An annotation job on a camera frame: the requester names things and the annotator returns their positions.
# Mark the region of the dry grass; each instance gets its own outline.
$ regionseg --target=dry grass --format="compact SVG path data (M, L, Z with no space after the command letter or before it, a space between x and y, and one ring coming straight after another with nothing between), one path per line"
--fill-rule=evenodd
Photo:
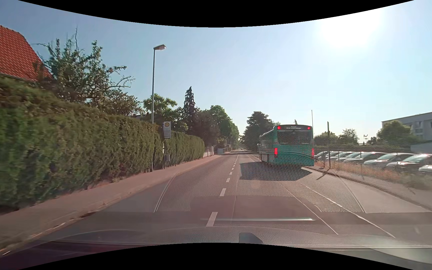
M321 168L323 166L323 162L318 161L315 163L315 166L319 166ZM363 164L351 164L337 161L331 162L331 169L356 175L374 177L388 182L402 184L405 187L414 189L432 191L432 177L430 176L403 174L391 170L369 168Z

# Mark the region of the curb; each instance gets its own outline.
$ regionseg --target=curb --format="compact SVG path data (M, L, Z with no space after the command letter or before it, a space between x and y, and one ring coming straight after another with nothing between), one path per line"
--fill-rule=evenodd
M414 205L417 205L417 206L419 206L419 207L422 207L422 208L424 208L424 209L429 210L429 211L432 212L432 207L431 207L431 206L424 205L424 204L419 203L419 202L417 202L417 201L415 201L415 200L413 200L413 199L411 199L411 198L408 198L408 197L406 197L406 196L401 196L401 195L399 195L399 194L397 194L397 193L394 193L394 192L392 192L392 191L390 191L390 190L388 190L388 189L386 189L386 188L384 188L384 187L380 187L380 186L377 186L377 185L375 185L375 184L371 184L371 183L368 183L368 182L364 182L364 181L361 181L361 180L358 180L358 179L354 179L354 178L351 178L351 177L348 177L348 176L338 175L338 174L336 174L336 173L328 172L327 170L323 170L323 169L315 169L315 168L310 168L310 167L306 167L306 166L303 166L303 168L306 168L306 169L309 169L309 170L313 170L313 171L320 172L320 173L322 173L323 175L331 175L331 176L334 176L334 177L339 177L339 178L343 178L343 179L345 179L345 180L349 180L349 181L353 181L353 182L356 182L356 183L359 183L359 184L363 184L363 185L365 185L365 186L373 187L373 188L378 189L378 190L380 190L380 191L382 191L382 192L385 192L385 193L388 193L388 194L390 194L390 195L393 195L393 196L396 197L396 198L399 198L399 199L401 199L401 200L405 200L405 201L407 201L407 202L409 202L409 203L412 203L412 204L414 204Z
M164 183L164 182L166 182L172 178L175 178L175 177L182 175L182 174L184 174L190 170L193 170L199 166L202 166L206 163L209 163L209 162L211 162L211 161L213 161L219 157L221 157L221 156L215 155L215 157L212 159L206 159L203 157L201 159L203 159L205 161L201 162L201 164L199 164L197 166L178 171L177 173L170 175L170 176L167 176L167 177L164 177L160 180L153 181L151 183L144 184L144 185L139 185L139 186L127 189L124 192L117 193L113 196L109 196L108 198L105 198L102 201L87 205L83 209L75 210L75 211L73 211L69 214L66 214L64 216L55 218L53 220L49 220L49 221L43 223L42 225L40 225L38 229L36 229L36 228L34 228L33 230L29 229L29 230L21 232L19 234L11 235L6 240L0 241L0 254L3 251L8 251L8 250L11 251L13 249L17 249L17 248L23 246L24 244L27 244L30 241L37 240L41 236L45 236L47 234L50 234L51 232L55 231L56 229L62 229L66 226L74 224L75 222L84 218L85 215L87 215L87 214L91 214L93 212L99 212L99 211L109 207L110 205L118 203L121 200L124 200L124 199L126 199L126 198L128 198L128 197L130 197L136 193L142 192L148 188L151 188L151 187L154 187L154 186L159 185L161 183Z

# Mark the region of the sidewalk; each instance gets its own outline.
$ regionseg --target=sidewalk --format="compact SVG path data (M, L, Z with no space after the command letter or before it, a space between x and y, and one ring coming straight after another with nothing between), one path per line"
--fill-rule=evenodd
M327 171L328 169L320 169L319 167L309 167L310 169L317 171ZM371 187L375 187L381 191L386 193L395 195L401 199L404 199L408 202L420 205L428 210L432 211L432 191L428 190L420 190L409 188L401 183L385 181L382 179L378 179L370 176L358 175L355 173L330 169L328 173L337 175L342 178L346 178L364 185L368 185Z
M99 211L219 157L220 155L203 157L166 169L141 173L115 183L72 193L1 215L0 250L48 234L75 222L84 214Z

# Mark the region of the red tiled roof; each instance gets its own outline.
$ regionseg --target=red tiled roof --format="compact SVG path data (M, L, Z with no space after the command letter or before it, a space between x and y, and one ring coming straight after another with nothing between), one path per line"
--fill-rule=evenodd
M41 63L41 59L25 37L0 25L0 73L34 81L37 77L35 62ZM45 77L51 76L46 68L44 73Z

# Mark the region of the sun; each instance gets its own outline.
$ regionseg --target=sun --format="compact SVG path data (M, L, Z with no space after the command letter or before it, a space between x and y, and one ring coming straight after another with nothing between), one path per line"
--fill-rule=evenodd
M319 20L319 33L335 47L363 46L381 24L381 9Z

